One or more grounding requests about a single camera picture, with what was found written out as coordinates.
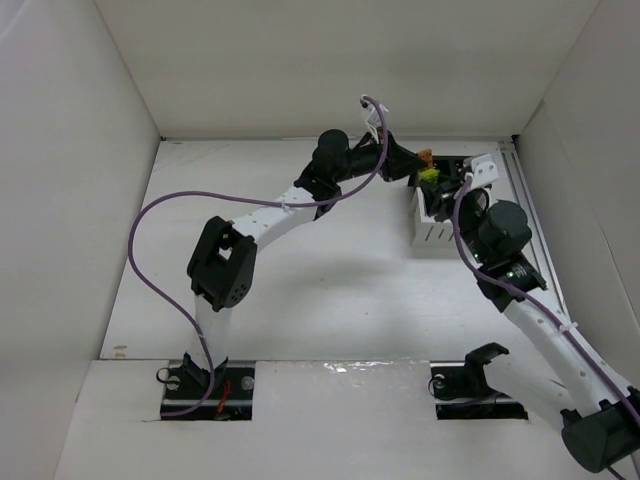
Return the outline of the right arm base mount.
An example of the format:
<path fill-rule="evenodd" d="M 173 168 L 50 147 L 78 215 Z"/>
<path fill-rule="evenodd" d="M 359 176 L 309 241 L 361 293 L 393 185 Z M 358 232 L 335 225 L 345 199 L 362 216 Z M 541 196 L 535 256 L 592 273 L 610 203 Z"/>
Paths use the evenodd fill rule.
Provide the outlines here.
<path fill-rule="evenodd" d="M 492 342 L 463 360 L 431 361 L 427 389 L 435 400 L 436 418 L 445 420 L 524 420 L 525 407 L 489 386 L 484 367 L 509 350 Z"/>

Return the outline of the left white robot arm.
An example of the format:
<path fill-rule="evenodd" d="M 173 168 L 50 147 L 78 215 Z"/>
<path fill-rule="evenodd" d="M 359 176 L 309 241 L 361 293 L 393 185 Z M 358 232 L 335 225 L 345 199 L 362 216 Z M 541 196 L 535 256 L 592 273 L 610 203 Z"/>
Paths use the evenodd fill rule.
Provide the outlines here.
<path fill-rule="evenodd" d="M 184 370 L 206 389 L 222 382 L 232 308 L 251 288 L 258 253 L 294 228 L 311 223 L 333 207 L 344 181 L 376 173 L 386 182 L 427 168 L 427 157 L 366 133 L 353 147 L 341 130 L 323 132 L 311 161 L 273 206 L 204 226 L 187 266 L 201 332 L 183 357 Z"/>

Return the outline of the orange green lego stack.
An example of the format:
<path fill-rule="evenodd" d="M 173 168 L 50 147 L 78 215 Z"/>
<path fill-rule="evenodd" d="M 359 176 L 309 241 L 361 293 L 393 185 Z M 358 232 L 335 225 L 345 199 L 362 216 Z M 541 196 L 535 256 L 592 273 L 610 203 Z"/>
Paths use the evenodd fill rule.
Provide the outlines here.
<path fill-rule="evenodd" d="M 431 149 L 421 150 L 417 153 L 417 155 L 426 164 L 427 169 L 432 169 L 434 167 L 433 152 Z"/>

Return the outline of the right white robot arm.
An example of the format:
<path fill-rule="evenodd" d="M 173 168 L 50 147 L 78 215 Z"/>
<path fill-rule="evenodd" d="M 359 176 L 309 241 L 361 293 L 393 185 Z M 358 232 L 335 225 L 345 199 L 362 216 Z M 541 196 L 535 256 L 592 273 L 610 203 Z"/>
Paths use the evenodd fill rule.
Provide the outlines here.
<path fill-rule="evenodd" d="M 450 221 L 453 240 L 482 295 L 533 344 L 554 377 L 519 366 L 499 343 L 469 352 L 463 397 L 499 392 L 556 430 L 586 471 L 613 472 L 639 451 L 639 390 L 612 368 L 562 311 L 538 269 L 524 255 L 532 239 L 525 211 L 492 201 L 490 181 L 465 172 L 419 184 L 429 217 Z"/>

